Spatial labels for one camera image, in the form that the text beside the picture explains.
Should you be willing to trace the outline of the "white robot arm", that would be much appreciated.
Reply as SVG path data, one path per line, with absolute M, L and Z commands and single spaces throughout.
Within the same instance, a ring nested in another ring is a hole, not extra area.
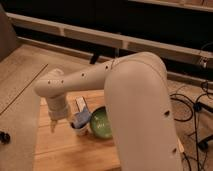
M 69 116 L 68 92 L 98 89 L 104 91 L 122 171 L 183 171 L 167 70 L 159 56 L 135 53 L 69 75 L 54 69 L 35 84 L 53 121 Z

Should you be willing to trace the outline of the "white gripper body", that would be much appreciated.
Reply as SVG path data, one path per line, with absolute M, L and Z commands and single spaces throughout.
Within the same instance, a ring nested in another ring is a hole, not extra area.
M 65 95 L 59 95 L 46 99 L 48 105 L 48 113 L 52 120 L 61 120 L 68 116 L 70 106 Z

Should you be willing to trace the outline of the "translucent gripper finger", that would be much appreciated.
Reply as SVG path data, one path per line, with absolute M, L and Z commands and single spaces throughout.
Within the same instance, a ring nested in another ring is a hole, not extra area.
M 50 130 L 51 130 L 51 133 L 54 133 L 54 132 L 55 132 L 55 128 L 56 128 L 56 126 L 57 126 L 57 123 L 58 123 L 58 121 L 56 121 L 56 120 L 51 120 L 51 122 L 50 122 Z

